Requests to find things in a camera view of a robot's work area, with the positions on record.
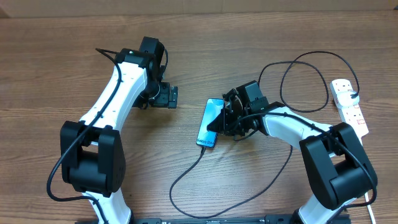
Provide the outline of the blue Galaxy S24 smartphone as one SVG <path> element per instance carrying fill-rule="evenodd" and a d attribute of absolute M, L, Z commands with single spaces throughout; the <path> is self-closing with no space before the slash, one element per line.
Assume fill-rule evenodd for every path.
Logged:
<path fill-rule="evenodd" d="M 196 144 L 202 147 L 214 147 L 217 138 L 217 128 L 208 127 L 214 121 L 221 119 L 221 112 L 224 108 L 224 100 L 219 98 L 209 98 L 206 102 L 201 125 L 198 131 Z"/>

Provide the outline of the white power strip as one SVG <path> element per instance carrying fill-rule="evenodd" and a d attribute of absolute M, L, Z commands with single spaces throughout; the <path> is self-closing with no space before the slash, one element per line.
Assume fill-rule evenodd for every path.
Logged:
<path fill-rule="evenodd" d="M 330 83 L 330 89 L 333 95 L 334 102 L 336 94 L 338 92 L 354 91 L 351 82 L 347 79 L 333 80 Z M 361 112 L 361 109 L 359 107 L 359 103 L 347 108 L 342 108 L 342 109 L 338 108 L 338 112 L 342 122 L 349 124 L 354 129 L 356 135 L 360 139 L 369 133 L 369 129 Z"/>

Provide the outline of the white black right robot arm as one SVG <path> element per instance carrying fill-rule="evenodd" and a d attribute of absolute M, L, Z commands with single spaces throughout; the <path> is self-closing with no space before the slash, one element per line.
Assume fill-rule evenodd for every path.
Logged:
<path fill-rule="evenodd" d="M 299 149 L 303 158 L 313 195 L 286 223 L 347 223 L 340 213 L 377 190 L 376 172 L 352 126 L 317 123 L 269 103 L 256 81 L 208 99 L 197 144 L 213 147 L 218 134 L 246 138 L 257 131 Z"/>

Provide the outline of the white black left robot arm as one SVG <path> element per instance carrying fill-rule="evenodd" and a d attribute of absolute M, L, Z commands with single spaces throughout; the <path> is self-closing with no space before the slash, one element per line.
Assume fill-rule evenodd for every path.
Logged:
<path fill-rule="evenodd" d="M 89 200 L 95 223 L 133 223 L 134 215 L 121 191 L 126 159 L 121 140 L 123 124 L 133 108 L 174 109 L 178 88 L 164 82 L 168 52 L 156 38 L 144 37 L 138 50 L 99 49 L 114 65 L 111 79 L 93 107 L 79 121 L 66 121 L 60 130 L 61 156 L 47 181 L 47 193 L 57 169 L 64 182 Z"/>

